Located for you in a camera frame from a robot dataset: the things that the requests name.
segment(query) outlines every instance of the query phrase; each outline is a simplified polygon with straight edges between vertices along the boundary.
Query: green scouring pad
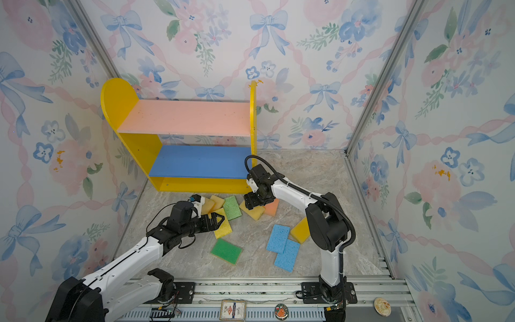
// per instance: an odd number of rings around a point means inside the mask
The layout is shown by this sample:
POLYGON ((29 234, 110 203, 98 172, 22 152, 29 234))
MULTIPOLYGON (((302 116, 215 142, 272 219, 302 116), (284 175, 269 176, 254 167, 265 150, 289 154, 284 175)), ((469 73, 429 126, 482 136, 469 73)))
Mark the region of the green scouring pad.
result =
POLYGON ((224 261, 236 265, 236 261, 238 260, 239 254, 242 253, 242 249, 238 246, 234 246, 233 244, 226 242, 223 239, 217 239, 215 247, 211 250, 211 254, 217 256, 224 261))
POLYGON ((242 216, 242 211, 239 209, 238 202, 235 196, 230 196, 224 199, 224 211, 228 220, 233 220, 242 216))

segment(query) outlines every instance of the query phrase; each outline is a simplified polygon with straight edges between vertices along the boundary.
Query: robotic arm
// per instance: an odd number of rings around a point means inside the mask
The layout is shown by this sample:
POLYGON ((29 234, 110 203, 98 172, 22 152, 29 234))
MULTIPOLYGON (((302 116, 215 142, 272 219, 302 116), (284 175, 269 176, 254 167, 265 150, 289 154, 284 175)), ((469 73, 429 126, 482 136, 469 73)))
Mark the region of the robotic arm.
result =
MULTIPOLYGON (((345 311, 346 278, 341 254, 354 241, 355 231, 336 197, 332 193, 312 193, 292 184, 260 157, 248 156, 245 166, 249 172, 247 182, 252 188, 252 192, 244 196, 247 209, 264 206, 279 198, 306 212, 311 237, 321 250, 318 295, 335 309, 345 311), (247 166, 250 158, 261 160, 273 174, 266 172, 260 164, 250 170, 247 166), (351 237, 346 241, 348 231, 351 237)), ((174 277, 158 268, 148 272, 138 283, 123 285, 174 247, 186 248, 195 241, 182 246, 183 237, 195 238, 196 233, 220 227, 225 220, 223 216, 216 213, 200 215, 204 201, 204 197, 193 195, 189 201, 177 202, 170 216, 116 260, 81 280, 70 277, 62 282, 45 322, 112 322, 146 301, 156 299, 170 303, 174 300, 177 296, 174 277)))

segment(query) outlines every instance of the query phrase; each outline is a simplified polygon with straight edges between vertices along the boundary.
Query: pink shelf board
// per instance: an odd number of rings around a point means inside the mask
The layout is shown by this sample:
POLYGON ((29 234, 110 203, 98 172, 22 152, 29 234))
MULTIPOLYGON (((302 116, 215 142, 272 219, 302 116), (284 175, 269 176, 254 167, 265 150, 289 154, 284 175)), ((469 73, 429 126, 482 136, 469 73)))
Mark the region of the pink shelf board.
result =
POLYGON ((249 137, 249 103, 140 99, 118 132, 249 137))

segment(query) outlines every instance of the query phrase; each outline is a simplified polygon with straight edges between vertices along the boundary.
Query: marble floor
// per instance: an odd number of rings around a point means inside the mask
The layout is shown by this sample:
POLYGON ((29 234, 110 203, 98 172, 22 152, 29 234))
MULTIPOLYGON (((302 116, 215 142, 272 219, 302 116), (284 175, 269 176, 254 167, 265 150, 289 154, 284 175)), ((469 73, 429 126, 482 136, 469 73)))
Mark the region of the marble floor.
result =
MULTIPOLYGON (((344 254, 346 275, 381 274, 377 250, 339 150, 262 150, 258 155, 295 184, 322 194, 334 193, 356 229, 356 241, 346 248, 344 254)), ((146 226, 163 206, 186 200, 190 195, 191 193, 157 192, 148 183, 132 215, 117 256, 145 236, 146 226)), ((236 200, 240 203, 243 196, 236 195, 236 200)), ((165 210, 153 221, 150 228, 170 214, 170 209, 165 210)), ((242 217, 231 220, 233 232, 223 239, 243 249, 235 266, 210 254, 216 238, 213 233, 203 233, 196 235, 192 246, 173 249, 136 277, 141 277, 156 267, 178 278, 317 276, 321 269, 320 249, 311 237, 300 246, 293 273, 274 266, 276 254, 266 250, 274 224, 293 228, 304 216, 298 209, 280 201, 275 217, 263 215, 256 222, 244 213, 242 217)), ((189 239, 185 238, 184 244, 187 243, 189 239)))

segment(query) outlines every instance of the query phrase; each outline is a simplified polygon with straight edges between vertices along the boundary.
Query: floral wallpaper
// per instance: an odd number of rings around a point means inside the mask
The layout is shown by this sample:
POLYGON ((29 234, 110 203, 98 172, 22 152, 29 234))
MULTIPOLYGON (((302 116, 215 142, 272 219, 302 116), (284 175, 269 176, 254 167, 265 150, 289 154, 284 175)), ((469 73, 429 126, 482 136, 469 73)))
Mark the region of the floral wallpaper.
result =
MULTIPOLYGON (((140 98, 246 101, 250 82, 257 81, 262 149, 346 147, 411 3, 82 2, 121 76, 140 98)), ((390 97, 388 103, 397 104, 390 97)), ((250 144, 248 138, 184 135, 162 141, 250 144)))
POLYGON ((63 2, 2 0, 0 39, 0 320, 43 321, 62 281, 111 260, 145 176, 63 2))
POLYGON ((429 0, 353 154, 424 321, 515 320, 509 0, 429 0))

